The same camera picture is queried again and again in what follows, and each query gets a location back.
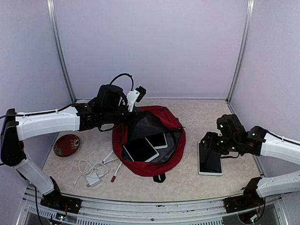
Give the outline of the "red backpack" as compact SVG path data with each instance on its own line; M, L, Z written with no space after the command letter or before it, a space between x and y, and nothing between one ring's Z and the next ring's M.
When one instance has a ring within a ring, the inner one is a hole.
M121 124L112 132L112 148L120 161L133 173L152 177L162 183L165 173L173 169L182 159L186 145L184 127L165 106L142 106L138 109L146 116L136 124ZM159 156L150 162L132 161L122 145L132 140L146 138L158 151Z

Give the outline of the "white tablet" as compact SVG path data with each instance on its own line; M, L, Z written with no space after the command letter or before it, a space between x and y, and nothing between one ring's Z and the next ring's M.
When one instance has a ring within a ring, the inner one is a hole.
M150 162L159 156L158 151L146 138L132 140L122 147L129 158L135 162Z
M223 168L220 155L205 149L198 143L198 174L207 176L222 176Z

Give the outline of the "white charger with cable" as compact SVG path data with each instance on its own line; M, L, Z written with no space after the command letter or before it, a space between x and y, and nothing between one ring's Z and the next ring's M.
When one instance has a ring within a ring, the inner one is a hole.
M81 164L84 163L88 167L86 170L81 169ZM104 177L108 173L108 167L106 166L105 162L96 162L93 165L90 164L85 159L80 159L78 162L78 170L80 175L75 179L73 185L75 186L78 180L83 177L87 181L86 187L92 188L101 183L101 178Z

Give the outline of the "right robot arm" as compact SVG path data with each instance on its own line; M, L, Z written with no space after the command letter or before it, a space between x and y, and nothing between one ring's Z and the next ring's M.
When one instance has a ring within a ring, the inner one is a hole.
M217 128L220 134L207 132L200 141L202 148L208 152L214 151L220 155L237 152L240 156L252 154L258 157L279 158L297 165L300 163L298 141L278 136L260 126L246 131L235 114L224 114L218 118ZM250 208L258 198L299 190L299 171L275 177L256 177L245 187L240 204L244 208Z

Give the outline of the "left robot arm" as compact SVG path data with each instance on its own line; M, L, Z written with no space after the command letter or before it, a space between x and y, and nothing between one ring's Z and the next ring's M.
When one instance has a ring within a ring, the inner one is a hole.
M135 103L146 94L142 86L124 94L113 84L102 85L95 98L87 103L74 103L52 111L17 113L14 108L3 116L0 134L0 159L4 165L15 168L31 182L53 207L62 208L66 199L56 181L42 172L26 155L23 141L35 136L62 131L100 129L105 124L129 124L140 113Z

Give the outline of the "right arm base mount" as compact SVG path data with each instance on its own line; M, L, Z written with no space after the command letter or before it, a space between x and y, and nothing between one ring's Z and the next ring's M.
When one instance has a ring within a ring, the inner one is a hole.
M228 197L223 200L226 213L248 210L259 205L264 205L264 198L248 198L243 195Z

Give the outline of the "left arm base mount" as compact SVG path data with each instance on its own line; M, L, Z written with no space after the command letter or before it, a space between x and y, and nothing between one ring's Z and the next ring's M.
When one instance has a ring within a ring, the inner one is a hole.
M73 198L63 195L56 200L47 200L45 197L43 197L40 202L42 206L74 214L79 213L81 203L82 200L79 198Z

